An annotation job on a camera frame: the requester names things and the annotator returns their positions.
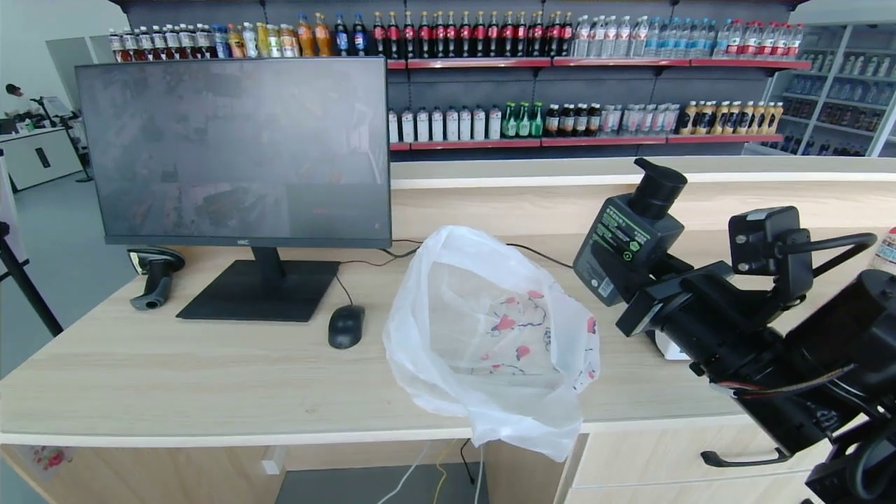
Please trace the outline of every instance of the drawer handle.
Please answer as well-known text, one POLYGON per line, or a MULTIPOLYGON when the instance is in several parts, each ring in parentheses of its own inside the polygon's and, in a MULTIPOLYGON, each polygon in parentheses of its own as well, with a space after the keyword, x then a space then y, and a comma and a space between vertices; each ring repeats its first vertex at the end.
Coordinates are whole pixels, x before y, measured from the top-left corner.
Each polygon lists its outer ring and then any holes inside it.
POLYGON ((780 448, 775 448, 775 453, 778 454, 776 458, 771 458, 769 460, 754 460, 752 462, 729 462, 714 451, 702 451, 700 452, 700 457, 706 465, 711 465, 712 467, 752 467, 754 465, 772 465, 787 462, 793 458, 792 455, 784 453, 784 450, 780 448))

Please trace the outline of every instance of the white cable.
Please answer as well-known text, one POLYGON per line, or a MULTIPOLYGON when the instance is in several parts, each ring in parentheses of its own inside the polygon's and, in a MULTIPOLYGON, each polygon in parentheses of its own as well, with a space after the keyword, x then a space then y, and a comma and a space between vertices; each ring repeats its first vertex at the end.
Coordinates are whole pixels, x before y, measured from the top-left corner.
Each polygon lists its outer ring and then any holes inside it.
POLYGON ((417 460, 414 461, 414 465, 412 465, 410 467, 410 469, 408 469, 408 471, 404 474, 404 476, 401 478, 401 481, 398 482, 398 486, 395 487, 395 490, 393 490, 389 495, 383 497, 383 499, 380 500, 379 502, 377 502, 376 504, 383 504, 384 502, 389 500, 389 498, 391 498, 393 495, 398 493, 399 490, 401 490, 401 486, 404 484, 404 481, 408 479, 408 476, 410 476, 410 473, 414 470, 415 467, 417 467, 417 464, 420 463, 420 460, 423 460, 423 456, 426 455, 426 451, 429 449, 429 445, 431 443, 432 443, 432 441, 426 442, 426 445, 423 446, 423 451, 420 452, 420 455, 417 457, 417 460))
POLYGON ((473 504, 479 504, 479 489, 482 488, 482 467, 486 464, 486 444, 479 445, 479 476, 476 478, 476 497, 473 504))

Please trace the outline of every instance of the computer monitor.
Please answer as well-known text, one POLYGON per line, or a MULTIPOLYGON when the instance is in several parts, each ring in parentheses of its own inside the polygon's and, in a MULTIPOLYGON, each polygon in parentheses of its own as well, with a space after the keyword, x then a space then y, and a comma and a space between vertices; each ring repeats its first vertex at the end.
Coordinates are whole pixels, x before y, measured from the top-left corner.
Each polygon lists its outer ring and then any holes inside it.
POLYGON ((251 247, 181 318, 307 321, 338 262, 276 247, 392 244, 385 61, 76 68, 110 244, 251 247))

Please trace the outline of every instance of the computer mouse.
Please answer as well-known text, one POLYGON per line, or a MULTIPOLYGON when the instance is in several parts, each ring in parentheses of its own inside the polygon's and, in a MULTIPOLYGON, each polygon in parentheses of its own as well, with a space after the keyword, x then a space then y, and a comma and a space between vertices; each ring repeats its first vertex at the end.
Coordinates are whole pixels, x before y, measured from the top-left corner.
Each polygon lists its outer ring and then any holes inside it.
POLYGON ((361 341, 364 328, 364 307, 346 305, 336 308, 330 316, 330 334, 327 341, 330 346, 345 350, 361 341))

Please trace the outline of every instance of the monitor stand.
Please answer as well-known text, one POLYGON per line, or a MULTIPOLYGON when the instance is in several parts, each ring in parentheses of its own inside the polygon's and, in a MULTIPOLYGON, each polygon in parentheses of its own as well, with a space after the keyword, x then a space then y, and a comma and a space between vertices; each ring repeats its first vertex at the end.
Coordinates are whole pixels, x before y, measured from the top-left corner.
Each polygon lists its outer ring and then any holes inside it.
POLYGON ((281 261, 277 248, 252 247, 177 314, 201 320, 307 322, 339 270, 334 261, 281 261))

